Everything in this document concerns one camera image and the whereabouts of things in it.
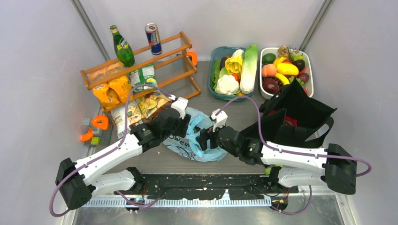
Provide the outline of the light blue plastic bag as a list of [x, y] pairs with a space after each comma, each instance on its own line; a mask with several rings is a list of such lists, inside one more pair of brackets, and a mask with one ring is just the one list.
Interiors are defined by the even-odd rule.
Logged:
[[211, 162], [222, 160], [227, 155], [227, 151], [220, 147], [202, 149], [199, 142], [196, 141], [196, 137], [199, 136], [202, 129], [213, 125], [209, 116], [191, 107], [187, 107], [185, 111], [191, 115], [186, 136], [171, 135], [163, 144], [178, 155], [192, 161]]

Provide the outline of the black tote bag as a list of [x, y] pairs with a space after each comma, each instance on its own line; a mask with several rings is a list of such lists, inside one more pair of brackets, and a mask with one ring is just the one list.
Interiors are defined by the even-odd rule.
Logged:
[[266, 99], [259, 111], [260, 122], [242, 130], [244, 136], [263, 137], [266, 141], [292, 147], [319, 148], [326, 133], [312, 140], [308, 138], [323, 125], [332, 128], [331, 115], [336, 109], [310, 98], [299, 82], [293, 81], [271, 99]]

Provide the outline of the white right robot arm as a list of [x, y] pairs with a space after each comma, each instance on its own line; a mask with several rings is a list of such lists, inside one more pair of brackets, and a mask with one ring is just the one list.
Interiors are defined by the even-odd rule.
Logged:
[[220, 147], [248, 165], [272, 165], [268, 187], [273, 192], [293, 186], [326, 186], [344, 195], [356, 193], [357, 162], [338, 144], [311, 149], [262, 143], [230, 126], [202, 129], [196, 141], [202, 150]]

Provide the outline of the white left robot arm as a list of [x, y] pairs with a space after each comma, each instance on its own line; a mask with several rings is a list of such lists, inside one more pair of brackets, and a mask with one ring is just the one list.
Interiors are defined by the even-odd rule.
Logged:
[[145, 179], [135, 167], [119, 173], [108, 170], [123, 161], [159, 146], [171, 135], [186, 134], [190, 115], [184, 109], [166, 108], [149, 123], [132, 128], [120, 142], [76, 162], [70, 158], [60, 163], [55, 184], [67, 208], [75, 210], [97, 195], [116, 191], [143, 192]]

